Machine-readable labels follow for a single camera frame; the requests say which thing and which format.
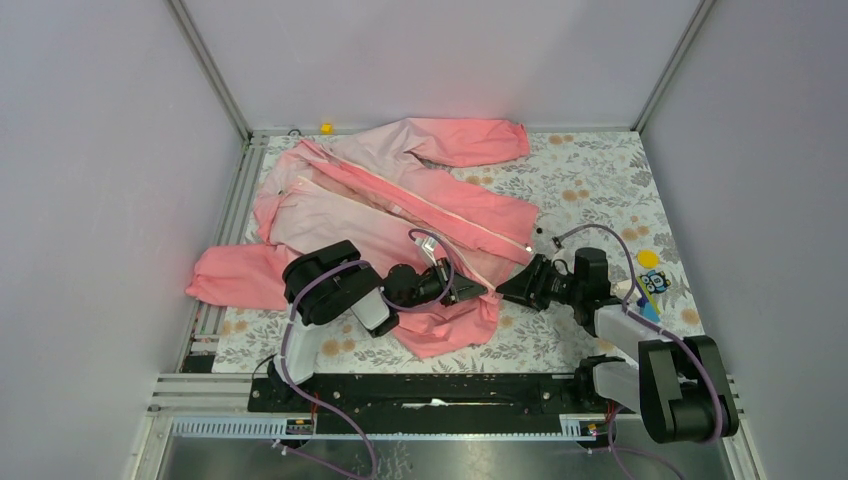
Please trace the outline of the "pink zip-up jacket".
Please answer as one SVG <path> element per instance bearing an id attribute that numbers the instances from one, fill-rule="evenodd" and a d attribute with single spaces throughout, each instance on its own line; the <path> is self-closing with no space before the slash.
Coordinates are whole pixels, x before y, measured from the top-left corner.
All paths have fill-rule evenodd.
<path id="1" fill-rule="evenodd" d="M 525 128 L 507 120 L 408 118 L 328 143 L 284 151 L 259 188 L 255 244 L 207 249 L 187 294 L 225 307 L 282 310 L 283 270 L 348 240 L 380 274 L 423 268 L 409 238 L 422 228 L 455 249 L 458 271 L 486 293 L 451 307 L 404 313 L 394 333 L 419 357 L 488 342 L 499 324 L 495 287 L 531 259 L 535 205 L 452 175 L 526 157 Z"/>

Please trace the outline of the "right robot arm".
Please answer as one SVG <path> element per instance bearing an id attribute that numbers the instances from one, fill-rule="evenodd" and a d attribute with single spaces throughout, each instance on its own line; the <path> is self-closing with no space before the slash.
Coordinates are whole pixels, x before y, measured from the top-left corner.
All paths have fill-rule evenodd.
<path id="1" fill-rule="evenodd" d="M 708 442 L 738 432 L 738 409 L 716 342 L 706 335 L 680 337 L 624 306 L 612 292 L 604 251 L 578 249 L 568 273 L 535 255 L 497 292 L 536 311 L 567 305 L 587 333 L 624 352 L 579 363 L 573 396 L 583 410 L 597 412 L 610 401 L 629 409 L 657 443 Z"/>

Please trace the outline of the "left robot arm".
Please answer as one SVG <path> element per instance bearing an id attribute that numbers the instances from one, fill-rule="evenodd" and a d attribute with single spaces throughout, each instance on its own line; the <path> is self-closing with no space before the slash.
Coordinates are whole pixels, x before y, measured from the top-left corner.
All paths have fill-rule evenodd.
<path id="1" fill-rule="evenodd" d="M 270 358 L 267 373 L 275 380 L 272 398 L 288 411 L 309 401 L 307 380 L 315 374 L 323 330 L 350 314 L 374 337 L 400 323 L 399 314 L 431 307 L 450 307 L 488 293 L 481 283 L 460 273 L 448 256 L 436 258 L 438 240 L 417 242 L 427 267 L 417 270 L 397 264 L 384 276 L 361 258 L 349 240 L 306 254 L 285 268 L 282 280 L 289 303 L 280 350 Z"/>

